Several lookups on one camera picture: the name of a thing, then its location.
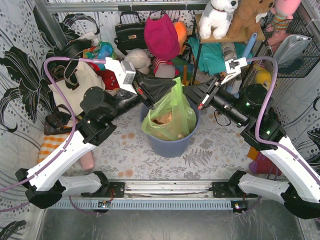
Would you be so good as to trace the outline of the green plastic trash bag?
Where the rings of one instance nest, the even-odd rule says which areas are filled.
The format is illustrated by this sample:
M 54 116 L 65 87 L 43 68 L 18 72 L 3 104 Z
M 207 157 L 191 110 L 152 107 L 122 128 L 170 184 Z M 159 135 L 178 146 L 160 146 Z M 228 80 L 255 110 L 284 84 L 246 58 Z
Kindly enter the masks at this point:
M 197 117 L 183 94 L 181 78 L 173 80 L 170 92 L 156 102 L 144 117 L 141 129 L 144 133 L 163 141 L 181 140 L 195 129 Z

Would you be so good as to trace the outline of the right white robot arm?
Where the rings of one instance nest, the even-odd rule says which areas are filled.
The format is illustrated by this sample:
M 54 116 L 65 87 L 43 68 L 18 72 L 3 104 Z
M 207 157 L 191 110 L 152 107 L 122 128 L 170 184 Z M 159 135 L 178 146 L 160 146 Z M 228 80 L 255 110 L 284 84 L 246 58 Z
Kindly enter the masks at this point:
M 228 181 L 214 183 L 211 191 L 223 197 L 266 197 L 281 203 L 301 219 L 320 216 L 320 176 L 301 157 L 281 125 L 267 113 L 258 124 L 258 114 L 267 95 L 262 84 L 247 86 L 239 98 L 218 82 L 209 80 L 183 87 L 183 93 L 203 110 L 214 107 L 218 113 L 243 127 L 240 135 L 284 174 L 287 181 L 275 181 L 236 171 Z

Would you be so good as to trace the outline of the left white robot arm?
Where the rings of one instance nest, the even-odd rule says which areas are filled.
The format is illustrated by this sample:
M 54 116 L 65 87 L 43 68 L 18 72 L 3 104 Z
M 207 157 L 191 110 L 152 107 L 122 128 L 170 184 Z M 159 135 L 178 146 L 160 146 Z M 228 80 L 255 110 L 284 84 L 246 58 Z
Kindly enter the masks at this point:
M 80 103 L 85 114 L 76 124 L 75 131 L 45 160 L 33 168 L 21 168 L 15 173 L 26 188 L 28 201 L 46 209 L 65 196 L 112 197 L 114 190 L 102 171 L 71 177 L 63 174 L 116 130 L 113 120 L 140 103 L 152 108 L 175 84 L 171 78 L 156 78 L 136 72 L 132 82 L 134 93 L 122 89 L 112 96 L 98 86 L 90 87 Z

